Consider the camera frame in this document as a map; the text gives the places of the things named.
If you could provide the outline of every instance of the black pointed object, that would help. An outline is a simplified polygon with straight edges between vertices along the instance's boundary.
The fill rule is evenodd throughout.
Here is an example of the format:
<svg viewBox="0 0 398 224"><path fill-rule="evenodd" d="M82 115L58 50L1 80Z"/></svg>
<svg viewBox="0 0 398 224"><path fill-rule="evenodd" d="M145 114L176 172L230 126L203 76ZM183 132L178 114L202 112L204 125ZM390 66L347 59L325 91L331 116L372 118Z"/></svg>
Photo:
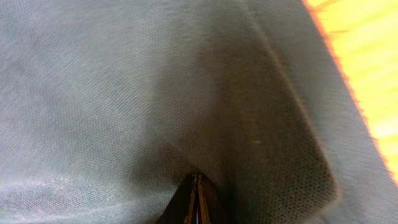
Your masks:
<svg viewBox="0 0 398 224"><path fill-rule="evenodd" d="M203 174L188 174L155 224L231 223L215 186Z"/></svg>

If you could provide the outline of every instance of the gray surface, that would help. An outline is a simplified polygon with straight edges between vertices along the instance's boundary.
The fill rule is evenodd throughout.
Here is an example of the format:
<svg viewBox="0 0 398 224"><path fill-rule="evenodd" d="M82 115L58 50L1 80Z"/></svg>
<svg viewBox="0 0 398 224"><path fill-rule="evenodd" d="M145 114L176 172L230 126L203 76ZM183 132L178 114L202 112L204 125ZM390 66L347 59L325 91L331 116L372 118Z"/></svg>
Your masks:
<svg viewBox="0 0 398 224"><path fill-rule="evenodd" d="M0 2L0 223L150 223L198 170L237 223L297 223L333 200L242 7Z"/></svg>
<svg viewBox="0 0 398 224"><path fill-rule="evenodd" d="M343 79L300 1L248 0L284 58L341 189L330 223L397 223L398 191Z"/></svg>

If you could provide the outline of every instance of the yellow surface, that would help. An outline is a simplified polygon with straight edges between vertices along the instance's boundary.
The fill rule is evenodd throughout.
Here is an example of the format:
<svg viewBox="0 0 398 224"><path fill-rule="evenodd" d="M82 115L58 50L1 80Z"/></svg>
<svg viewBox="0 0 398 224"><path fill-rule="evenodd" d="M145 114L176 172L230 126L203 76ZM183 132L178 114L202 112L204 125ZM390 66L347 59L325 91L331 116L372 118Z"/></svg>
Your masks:
<svg viewBox="0 0 398 224"><path fill-rule="evenodd" d="M398 0L304 0L398 184Z"/></svg>

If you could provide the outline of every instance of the gray fabric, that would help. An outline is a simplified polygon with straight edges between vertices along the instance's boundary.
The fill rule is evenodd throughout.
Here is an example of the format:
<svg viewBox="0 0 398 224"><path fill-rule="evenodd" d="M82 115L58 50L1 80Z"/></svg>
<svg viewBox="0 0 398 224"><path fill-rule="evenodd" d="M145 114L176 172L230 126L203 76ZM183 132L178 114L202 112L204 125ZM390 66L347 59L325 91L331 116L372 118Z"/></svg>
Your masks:
<svg viewBox="0 0 398 224"><path fill-rule="evenodd" d="M248 0L247 7L284 59L340 187L340 202L325 218L332 224L397 223L397 187L303 4Z"/></svg>
<svg viewBox="0 0 398 224"><path fill-rule="evenodd" d="M0 223L150 223L205 173L237 223L335 198L243 2L0 2Z"/></svg>

